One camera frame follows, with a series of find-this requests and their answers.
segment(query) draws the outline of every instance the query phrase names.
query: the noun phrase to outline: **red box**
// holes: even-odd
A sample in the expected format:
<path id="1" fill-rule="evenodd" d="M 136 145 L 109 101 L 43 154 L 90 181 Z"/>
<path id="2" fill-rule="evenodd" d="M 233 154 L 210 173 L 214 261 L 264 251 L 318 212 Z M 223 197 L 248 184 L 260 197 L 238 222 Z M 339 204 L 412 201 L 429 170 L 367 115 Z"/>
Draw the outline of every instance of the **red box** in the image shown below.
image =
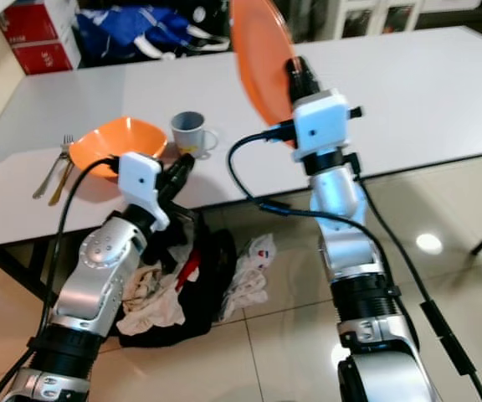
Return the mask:
<path id="1" fill-rule="evenodd" d="M 0 29 L 10 44 L 57 39 L 77 10 L 77 0 L 18 1 L 0 13 Z"/>
<path id="2" fill-rule="evenodd" d="M 71 29 L 61 39 L 15 44 L 12 49 L 27 75 L 77 69 L 81 61 Z"/>

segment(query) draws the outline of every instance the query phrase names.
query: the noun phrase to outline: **orange bowl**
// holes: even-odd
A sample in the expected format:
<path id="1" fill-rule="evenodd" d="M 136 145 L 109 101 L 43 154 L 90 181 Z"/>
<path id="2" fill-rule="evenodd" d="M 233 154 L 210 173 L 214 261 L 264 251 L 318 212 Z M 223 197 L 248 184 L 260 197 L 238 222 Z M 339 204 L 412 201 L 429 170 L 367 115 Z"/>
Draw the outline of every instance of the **orange bowl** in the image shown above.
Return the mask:
<path id="1" fill-rule="evenodd" d="M 126 152 L 139 152 L 160 157 L 167 145 L 167 136 L 156 126 L 145 121 L 123 116 L 89 132 L 69 147 L 70 158 L 84 170 L 92 162 Z M 115 178 L 108 166 L 100 165 L 90 171 L 102 178 Z"/>

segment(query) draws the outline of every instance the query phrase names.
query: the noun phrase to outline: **gray mug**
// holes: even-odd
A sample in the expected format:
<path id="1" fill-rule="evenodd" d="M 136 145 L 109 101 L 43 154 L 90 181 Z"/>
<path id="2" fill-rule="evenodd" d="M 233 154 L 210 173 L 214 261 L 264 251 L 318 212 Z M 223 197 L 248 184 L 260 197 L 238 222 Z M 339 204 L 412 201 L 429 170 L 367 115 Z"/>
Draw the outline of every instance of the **gray mug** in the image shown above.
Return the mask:
<path id="1" fill-rule="evenodd" d="M 218 137 L 213 131 L 204 128 L 204 116 L 196 111 L 183 111 L 171 120 L 172 135 L 178 151 L 183 155 L 203 157 L 218 145 Z M 214 144 L 206 147 L 206 136 L 213 136 Z"/>

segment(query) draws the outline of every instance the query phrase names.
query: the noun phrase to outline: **tiled floor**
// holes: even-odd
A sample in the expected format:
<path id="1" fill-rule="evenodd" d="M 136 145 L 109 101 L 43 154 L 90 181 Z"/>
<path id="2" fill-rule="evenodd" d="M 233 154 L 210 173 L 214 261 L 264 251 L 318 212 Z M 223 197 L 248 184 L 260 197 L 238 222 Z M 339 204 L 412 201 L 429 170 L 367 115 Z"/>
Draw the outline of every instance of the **tiled floor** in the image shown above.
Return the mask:
<path id="1" fill-rule="evenodd" d="M 482 255 L 468 252 L 482 237 L 482 158 L 381 178 L 370 189 L 382 214 L 417 262 L 423 277 L 482 378 Z M 284 198 L 306 207 L 306 194 Z M 310 219 L 262 214 L 249 205 L 207 214 L 212 227 L 229 227 L 238 245 L 275 233 L 279 249 L 268 270 L 269 302 L 238 312 L 204 337 L 173 348 L 102 348 L 92 380 L 95 402 L 316 402 L 339 400 L 336 363 L 345 351 L 336 314 L 315 250 Z M 410 276 L 371 215 L 368 226 L 388 245 L 404 300 L 418 327 L 422 356 L 445 401 L 476 401 L 466 378 L 446 358 L 418 307 Z M 440 255 L 414 245 L 421 233 L 437 235 Z M 0 271 L 0 375 L 21 353 L 36 328 L 40 305 Z"/>

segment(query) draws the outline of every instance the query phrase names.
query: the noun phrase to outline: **orange plate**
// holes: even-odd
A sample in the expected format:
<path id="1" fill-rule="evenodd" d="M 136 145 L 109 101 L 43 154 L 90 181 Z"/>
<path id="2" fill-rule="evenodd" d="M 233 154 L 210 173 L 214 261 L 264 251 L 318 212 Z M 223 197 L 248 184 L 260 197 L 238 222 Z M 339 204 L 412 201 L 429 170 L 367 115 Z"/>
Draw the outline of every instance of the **orange plate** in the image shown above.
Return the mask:
<path id="1" fill-rule="evenodd" d="M 285 62 L 295 57 L 284 19 L 269 0 L 233 0 L 233 49 L 252 104 L 268 125 L 291 118 Z"/>
<path id="2" fill-rule="evenodd" d="M 74 142 L 69 152 L 75 166 L 84 170 L 98 159 L 109 155 L 119 157 L 130 151 L 160 157 L 166 145 L 167 136 L 161 129 L 145 121 L 123 116 L 89 132 Z M 106 165 L 95 167 L 91 173 L 102 178 L 116 177 L 116 173 Z"/>

